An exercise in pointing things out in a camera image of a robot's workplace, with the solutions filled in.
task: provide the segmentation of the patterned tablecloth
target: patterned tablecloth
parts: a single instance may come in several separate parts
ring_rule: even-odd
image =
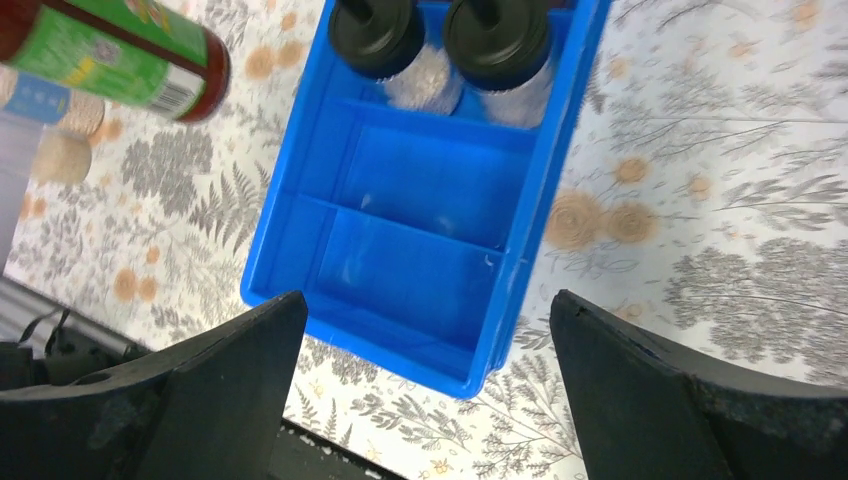
[[[154,348],[246,309],[323,6],[179,1],[231,50],[226,105],[188,128],[112,105],[85,185],[30,185],[6,268]],[[618,0],[506,367],[456,402],[307,338],[286,417],[411,479],[586,478],[546,319],[561,288],[848,386],[846,25],[846,0]]]

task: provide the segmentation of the jar with blue label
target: jar with blue label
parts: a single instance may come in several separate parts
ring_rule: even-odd
[[[0,111],[83,136],[103,122],[103,100],[35,75],[0,67]]]

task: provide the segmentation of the blue bin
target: blue bin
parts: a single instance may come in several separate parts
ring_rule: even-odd
[[[288,290],[310,335],[470,398],[506,360],[611,0],[554,10],[556,78],[542,124],[396,110],[327,41],[324,7],[241,284]],[[422,3],[439,43],[448,5]]]

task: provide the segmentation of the red bottle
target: red bottle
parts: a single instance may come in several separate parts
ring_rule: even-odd
[[[0,62],[180,122],[230,82],[221,39],[154,0],[0,0]]]

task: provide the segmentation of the black shaker cap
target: black shaker cap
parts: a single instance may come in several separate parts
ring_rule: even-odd
[[[379,80],[397,75],[424,46],[415,0],[336,0],[330,45],[350,68]]]
[[[465,80],[483,90],[522,85],[551,53],[547,8],[539,0],[454,0],[442,40]]]

